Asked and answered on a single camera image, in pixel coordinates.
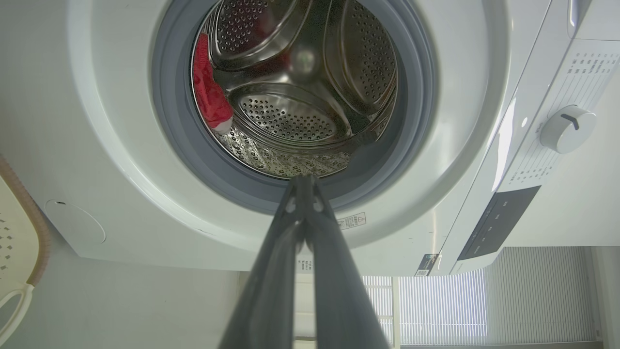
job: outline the white blind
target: white blind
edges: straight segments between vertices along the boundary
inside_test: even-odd
[[[586,256],[579,247],[505,248],[490,266],[399,278],[401,345],[493,345],[596,340]],[[392,343],[392,281],[363,277]]]

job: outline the gray rubber gasket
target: gray rubber gasket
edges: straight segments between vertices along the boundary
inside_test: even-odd
[[[334,210],[371,199],[402,174],[428,129],[435,97],[432,50],[411,4],[403,0],[358,1],[381,21],[393,40],[399,94],[383,136],[359,149],[345,171],[321,179]],[[273,213],[288,181],[254,172],[231,158],[204,129],[193,103],[189,73],[193,39],[216,2],[171,2],[154,43],[153,103],[171,147],[195,176],[236,204]]]

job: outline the stainless steel drum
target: stainless steel drum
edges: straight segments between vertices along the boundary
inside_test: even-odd
[[[354,0],[224,0],[200,32],[209,36],[215,81],[235,112],[229,133],[205,127],[255,171],[283,179],[332,175],[390,120],[394,47]]]

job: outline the basket handle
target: basket handle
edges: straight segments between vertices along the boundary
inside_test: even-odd
[[[3,307],[6,302],[8,302],[13,296],[20,294],[21,298],[19,299],[19,304],[15,308],[13,315],[9,321],[4,325],[2,330],[0,330],[0,347],[6,342],[7,339],[13,334],[17,326],[21,323],[24,315],[26,315],[26,311],[30,306],[30,301],[32,301],[32,290],[34,286],[31,284],[25,284],[23,288],[16,289],[14,291],[9,292],[2,300],[0,300],[0,307]]]

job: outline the washer door opening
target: washer door opening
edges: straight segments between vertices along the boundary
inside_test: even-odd
[[[389,7],[402,17],[388,18]],[[201,35],[234,109],[223,135],[206,126],[193,88]],[[174,1],[152,65],[157,115],[178,156],[260,212],[275,211],[296,175],[322,178],[336,210],[390,185],[428,129],[434,75],[418,16],[396,0]]]

